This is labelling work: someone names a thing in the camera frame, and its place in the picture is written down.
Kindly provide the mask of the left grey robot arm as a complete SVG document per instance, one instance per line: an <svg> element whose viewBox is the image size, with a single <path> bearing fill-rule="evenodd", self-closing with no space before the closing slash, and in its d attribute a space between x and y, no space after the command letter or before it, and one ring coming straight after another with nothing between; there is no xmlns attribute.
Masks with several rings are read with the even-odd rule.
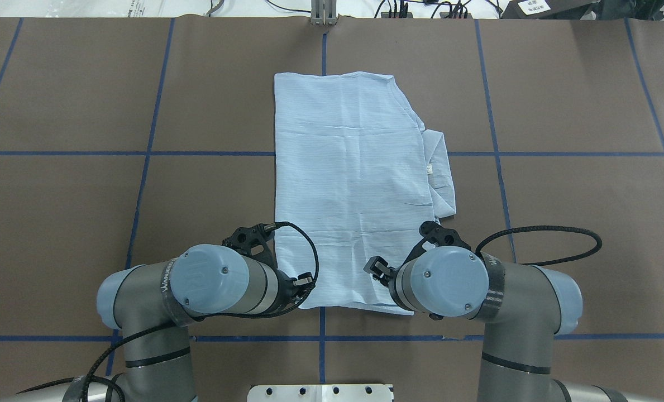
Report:
<svg viewBox="0 0 664 402"><path fill-rule="evenodd" d="M309 244L314 269L289 276L269 242L289 227ZM196 401L189 326L209 317L268 319L301 306L316 287L319 257L291 222L239 227L221 245L115 272L97 293L102 322L122 338L86 374L29 387L8 401Z"/></svg>

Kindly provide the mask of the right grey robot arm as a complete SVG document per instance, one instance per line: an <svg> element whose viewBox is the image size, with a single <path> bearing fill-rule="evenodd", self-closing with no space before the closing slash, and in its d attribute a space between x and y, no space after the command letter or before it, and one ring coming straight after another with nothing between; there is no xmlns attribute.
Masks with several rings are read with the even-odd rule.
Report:
<svg viewBox="0 0 664 402"><path fill-rule="evenodd" d="M505 262L483 252L493 240L523 232L571 232L594 239L592 249L549 261ZM551 374L556 336L577 328L584 298L574 278L551 265L600 251L603 240L582 227L511 227L475 248L452 228L425 221L421 240L398 266L373 255L363 270L388 289L392 301L432 320L460 317L484 323L479 401L651 401L653 397Z"/></svg>

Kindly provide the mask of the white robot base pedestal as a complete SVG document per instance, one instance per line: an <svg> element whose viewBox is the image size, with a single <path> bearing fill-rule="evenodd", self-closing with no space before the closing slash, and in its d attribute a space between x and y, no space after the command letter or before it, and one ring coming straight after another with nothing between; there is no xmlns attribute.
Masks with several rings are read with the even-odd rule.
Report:
<svg viewBox="0 0 664 402"><path fill-rule="evenodd" d="M247 401L394 401L387 384L301 384L254 386Z"/></svg>

